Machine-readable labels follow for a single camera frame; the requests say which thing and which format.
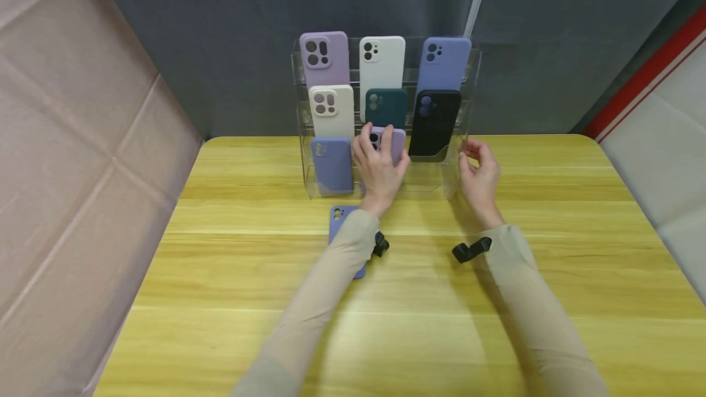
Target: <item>phone case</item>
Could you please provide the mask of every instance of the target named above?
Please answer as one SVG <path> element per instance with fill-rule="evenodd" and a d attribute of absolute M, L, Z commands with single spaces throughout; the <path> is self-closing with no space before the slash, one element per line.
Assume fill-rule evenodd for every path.
<path fill-rule="evenodd" d="M 321 196 L 353 191 L 351 143 L 344 137 L 314 137 L 311 155 Z"/>
<path fill-rule="evenodd" d="M 424 40 L 414 101 L 422 91 L 461 90 L 470 53 L 471 41 L 465 37 L 429 37 Z"/>
<path fill-rule="evenodd" d="M 380 141 L 382 140 L 382 132 L 385 131 L 384 127 L 373 126 L 370 131 L 370 141 L 373 143 L 375 150 L 380 150 Z M 402 129 L 393 130 L 393 146 L 391 149 L 393 155 L 393 165 L 398 165 L 401 159 L 401 152 L 404 150 L 404 141 L 407 138 L 407 132 Z"/>
<path fill-rule="evenodd" d="M 317 137 L 355 137 L 353 88 L 350 85 L 312 86 L 309 104 Z"/>
<path fill-rule="evenodd" d="M 359 45 L 360 119 L 366 121 L 365 97 L 369 89 L 399 89 L 404 75 L 404 49 L 400 36 L 363 37 Z"/>
<path fill-rule="evenodd" d="M 341 228 L 341 225 L 343 224 L 343 221 L 345 221 L 345 218 L 350 215 L 352 211 L 358 210 L 356 206 L 334 206 L 331 207 L 331 215 L 330 215 L 330 220 L 328 222 L 328 243 L 330 244 L 331 241 L 336 236 L 336 233 L 338 233 L 338 229 Z M 353 276 L 354 279 L 360 279 L 365 276 L 365 264 L 363 264 L 363 268 L 358 270 L 358 273 L 355 273 L 355 276 Z"/>
<path fill-rule="evenodd" d="M 419 93 L 412 120 L 412 141 L 409 144 L 409 157 L 413 161 L 414 157 L 427 157 L 427 160 L 418 161 L 444 161 L 446 154 L 441 152 L 451 141 L 460 107 L 459 91 Z"/>
<path fill-rule="evenodd" d="M 350 85 L 348 36 L 343 31 L 304 33 L 299 37 L 306 88 Z"/>
<path fill-rule="evenodd" d="M 365 96 L 365 114 L 373 126 L 388 124 L 404 129 L 407 122 L 407 91 L 404 89 L 369 89 Z"/>

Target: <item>beige sleeve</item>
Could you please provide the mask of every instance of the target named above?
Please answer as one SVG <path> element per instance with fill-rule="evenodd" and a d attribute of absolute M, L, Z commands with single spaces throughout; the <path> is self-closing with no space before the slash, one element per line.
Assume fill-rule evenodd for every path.
<path fill-rule="evenodd" d="M 350 213 L 231 397 L 298 395 L 326 323 L 355 273 L 370 259 L 379 226 L 366 211 Z"/>
<path fill-rule="evenodd" d="M 488 267 L 552 396 L 609 396 L 571 320 L 537 270 L 516 225 L 486 230 Z"/>

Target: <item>wrist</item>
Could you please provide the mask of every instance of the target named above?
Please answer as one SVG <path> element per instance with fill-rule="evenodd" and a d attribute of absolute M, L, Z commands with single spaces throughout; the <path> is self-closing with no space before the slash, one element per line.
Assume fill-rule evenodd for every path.
<path fill-rule="evenodd" d="M 385 200 L 375 196 L 366 195 L 363 197 L 363 201 L 361 201 L 359 208 L 370 213 L 372 216 L 375 216 L 377 219 L 380 219 L 382 215 L 385 215 L 385 212 L 391 205 L 391 202 L 386 202 Z"/>
<path fill-rule="evenodd" d="M 505 225 L 505 219 L 503 219 L 503 215 L 494 202 L 484 206 L 473 206 L 473 212 L 478 218 L 483 230 L 495 229 L 496 227 Z"/>

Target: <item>black wrist strap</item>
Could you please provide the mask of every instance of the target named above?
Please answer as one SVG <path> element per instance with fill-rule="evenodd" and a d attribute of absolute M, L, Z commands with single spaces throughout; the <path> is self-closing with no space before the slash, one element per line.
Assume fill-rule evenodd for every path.
<path fill-rule="evenodd" d="M 375 234 L 375 248 L 373 248 L 373 254 L 377 257 L 382 257 L 387 249 L 390 248 L 390 243 L 385 239 L 385 235 L 382 234 L 380 230 Z"/>
<path fill-rule="evenodd" d="M 483 236 L 483 238 L 480 238 L 475 243 L 471 244 L 470 247 L 464 243 L 456 245 L 456 247 L 451 250 L 451 253 L 454 254 L 456 261 L 459 261 L 460 263 L 469 262 L 479 254 L 487 252 L 492 243 L 493 240 L 491 238 L 488 238 L 488 236 Z"/>

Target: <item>dark green phone case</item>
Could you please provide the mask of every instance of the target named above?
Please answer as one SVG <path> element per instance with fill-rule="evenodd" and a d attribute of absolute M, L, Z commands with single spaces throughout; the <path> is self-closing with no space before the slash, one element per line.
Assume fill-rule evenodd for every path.
<path fill-rule="evenodd" d="M 404 129 L 407 121 L 407 91 L 404 89 L 371 89 L 365 96 L 365 118 L 373 126 L 393 125 Z"/>

